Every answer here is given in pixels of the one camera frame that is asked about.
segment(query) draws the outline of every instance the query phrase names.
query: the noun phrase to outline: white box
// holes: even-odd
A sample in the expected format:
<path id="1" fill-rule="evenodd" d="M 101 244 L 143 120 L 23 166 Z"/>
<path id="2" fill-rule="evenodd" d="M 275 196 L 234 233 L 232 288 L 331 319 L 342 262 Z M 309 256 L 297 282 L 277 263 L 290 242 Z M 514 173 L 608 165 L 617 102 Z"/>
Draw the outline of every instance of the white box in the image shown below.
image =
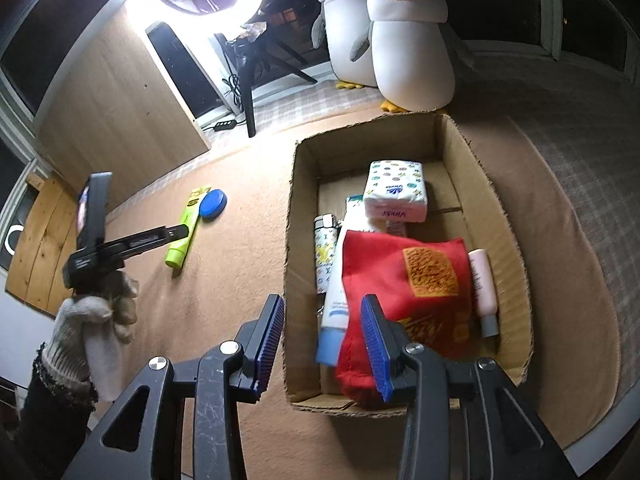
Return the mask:
<path id="1" fill-rule="evenodd" d="M 424 222 L 427 192 L 422 164 L 409 160 L 377 160 L 369 167 L 364 191 L 367 217 Z"/>

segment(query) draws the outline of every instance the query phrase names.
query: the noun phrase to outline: tripod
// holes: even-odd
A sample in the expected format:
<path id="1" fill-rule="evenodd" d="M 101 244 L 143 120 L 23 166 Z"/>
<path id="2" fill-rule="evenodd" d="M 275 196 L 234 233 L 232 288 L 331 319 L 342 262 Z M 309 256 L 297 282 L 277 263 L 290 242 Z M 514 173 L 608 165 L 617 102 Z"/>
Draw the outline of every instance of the tripod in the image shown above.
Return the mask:
<path id="1" fill-rule="evenodd" d="M 236 70 L 238 70 L 242 108 L 244 108 L 249 137 L 255 136 L 254 99 L 251 94 L 251 86 L 254 83 L 255 67 L 258 62 L 262 62 L 267 67 L 267 70 L 270 69 L 271 64 L 274 64 L 286 70 L 287 73 L 295 74 L 311 84 L 317 83 L 316 79 L 305 74 L 302 70 L 267 51 L 269 44 L 274 44 L 295 58 L 301 65 L 306 65 L 305 58 L 283 41 L 273 37 L 268 30 L 265 30 L 254 41 L 249 41 L 247 38 L 239 38 L 233 41 L 223 40 L 222 43 L 226 52 L 233 52 L 234 54 L 232 58 L 235 58 L 234 64 Z"/>

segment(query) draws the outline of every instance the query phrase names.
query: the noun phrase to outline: black power strip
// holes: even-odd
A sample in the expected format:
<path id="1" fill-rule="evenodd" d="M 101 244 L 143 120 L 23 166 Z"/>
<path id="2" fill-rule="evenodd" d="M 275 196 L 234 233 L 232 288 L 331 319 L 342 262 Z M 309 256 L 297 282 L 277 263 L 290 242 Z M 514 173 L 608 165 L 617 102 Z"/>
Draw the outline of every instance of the black power strip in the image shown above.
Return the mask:
<path id="1" fill-rule="evenodd" d="M 220 121 L 213 126 L 214 132 L 221 132 L 222 130 L 233 130 L 238 126 L 238 121 L 231 119 L 230 121 Z"/>

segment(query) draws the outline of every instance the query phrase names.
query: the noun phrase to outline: cardboard box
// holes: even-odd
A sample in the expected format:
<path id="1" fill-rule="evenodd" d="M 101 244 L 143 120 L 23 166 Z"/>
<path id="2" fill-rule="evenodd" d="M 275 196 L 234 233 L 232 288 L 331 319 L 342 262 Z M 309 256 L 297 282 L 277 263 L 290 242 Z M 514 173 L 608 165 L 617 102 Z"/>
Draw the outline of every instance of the cardboard box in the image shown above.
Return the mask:
<path id="1" fill-rule="evenodd" d="M 340 394 L 333 370 L 315 362 L 318 307 L 314 218 L 344 217 L 345 198 L 362 193 L 372 160 L 423 163 L 429 213 L 407 224 L 408 236 L 440 242 L 462 237 L 469 251 L 488 251 L 497 288 L 500 345 L 486 348 L 478 334 L 469 360 L 493 356 L 521 383 L 532 353 L 531 310 L 524 263 L 494 188 L 451 118 L 402 114 L 324 132 L 296 148 L 289 197 L 285 271 L 284 365 L 287 397 L 300 410 L 334 415 L 387 416 L 397 408 L 363 410 Z"/>

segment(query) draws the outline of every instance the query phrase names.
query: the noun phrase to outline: wooden board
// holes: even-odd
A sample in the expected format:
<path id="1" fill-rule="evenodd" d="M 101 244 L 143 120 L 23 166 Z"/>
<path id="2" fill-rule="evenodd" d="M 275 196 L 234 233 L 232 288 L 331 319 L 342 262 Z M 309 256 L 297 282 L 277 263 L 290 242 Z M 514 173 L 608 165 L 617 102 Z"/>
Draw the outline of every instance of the wooden board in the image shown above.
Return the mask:
<path id="1" fill-rule="evenodd" d="M 39 176 L 37 176 L 33 171 L 27 175 L 27 184 L 31 187 L 34 187 L 38 191 L 42 191 L 42 186 L 44 186 L 44 180 L 42 180 Z"/>
<path id="2" fill-rule="evenodd" d="M 40 241 L 62 192 L 62 186 L 56 177 L 51 177 L 46 181 L 31 207 L 24 230 L 18 239 L 18 245 L 15 248 L 15 254 L 6 277 L 5 289 L 23 301 L 26 301 L 31 271 L 40 249 Z"/>
<path id="3" fill-rule="evenodd" d="M 76 199 L 50 177 L 27 216 L 9 267 L 5 289 L 31 306 L 55 314 L 71 295 L 62 267 L 76 247 Z"/>
<path id="4" fill-rule="evenodd" d="M 76 201 L 63 193 L 45 229 L 33 264 L 26 302 L 47 309 L 49 292 L 71 223 L 76 219 Z"/>
<path id="5" fill-rule="evenodd" d="M 60 304 L 71 296 L 71 290 L 66 288 L 62 280 L 62 267 L 65 265 L 66 259 L 76 250 L 76 223 L 71 222 L 69 231 L 66 234 L 65 244 L 62 246 L 62 252 L 58 258 L 56 270 L 53 273 L 53 282 L 49 292 L 49 301 L 47 302 L 47 312 L 54 316 L 58 313 Z"/>
<path id="6" fill-rule="evenodd" d="M 75 192 L 89 174 L 113 172 L 108 210 L 209 149 L 149 48 L 122 7 L 81 53 L 36 132 L 39 153 Z"/>

